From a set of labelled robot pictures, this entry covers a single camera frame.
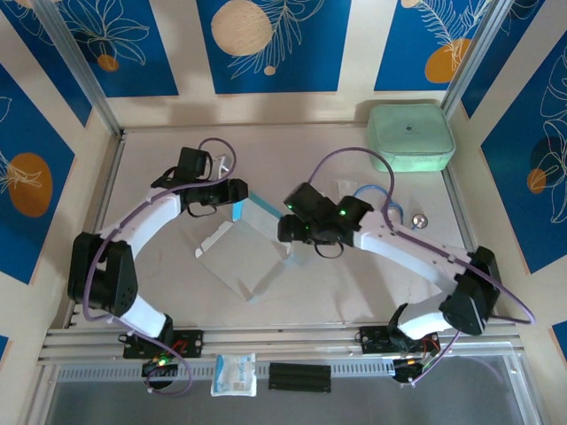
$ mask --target small packet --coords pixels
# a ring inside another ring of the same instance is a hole
[[[216,356],[211,395],[256,397],[256,355]]]

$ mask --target blue cable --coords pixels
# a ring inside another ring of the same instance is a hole
[[[384,193],[385,195],[388,195],[388,191],[386,189],[384,189],[381,186],[378,186],[377,184],[367,184],[365,186],[360,186],[353,194],[354,197],[356,197],[357,195],[361,194],[364,190],[368,190],[368,189],[375,189],[378,190],[382,193]],[[401,224],[404,224],[404,209],[401,207],[400,204],[397,204],[393,201],[390,201],[390,205],[388,206],[393,206],[394,208],[396,208],[399,212],[400,212],[400,219],[401,219]]]

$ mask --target beige circle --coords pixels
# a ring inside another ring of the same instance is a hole
[[[232,56],[249,56],[264,49],[272,39],[268,15],[250,0],[230,0],[211,22],[219,48]]]
[[[61,0],[51,0],[53,3],[56,2],[60,2]],[[30,0],[14,0],[14,2],[16,2],[17,4],[19,4],[20,6],[24,6],[28,9],[32,8],[32,4],[30,3]]]
[[[401,6],[409,9],[410,7],[416,7],[421,1],[422,0],[401,0]]]

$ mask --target white table surface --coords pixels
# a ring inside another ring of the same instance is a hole
[[[235,177],[285,213],[284,198],[304,182],[327,153],[365,146],[365,128],[353,125],[195,127],[127,135],[105,223],[130,211],[150,184],[177,163],[183,146],[196,147],[209,136],[225,138],[237,150]],[[222,145],[209,143],[213,155]],[[337,181],[387,187],[368,155],[344,153],[326,163],[314,185],[338,201]],[[462,239],[441,173],[396,174],[393,199],[406,222],[424,213],[424,235],[462,247]],[[195,259],[195,249],[229,219],[230,207],[212,217],[184,213],[145,245],[136,259],[140,294],[169,314],[177,326],[261,327],[338,322],[388,321],[398,305],[417,302],[439,290],[389,259],[346,247],[340,259],[319,258],[313,247],[294,244],[294,256],[269,290],[245,302]],[[79,327],[107,326],[74,316]]]

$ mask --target mint green case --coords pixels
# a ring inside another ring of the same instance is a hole
[[[380,104],[370,111],[367,138],[396,172],[440,171],[454,153],[445,114],[435,104]],[[378,159],[374,167],[387,171]]]

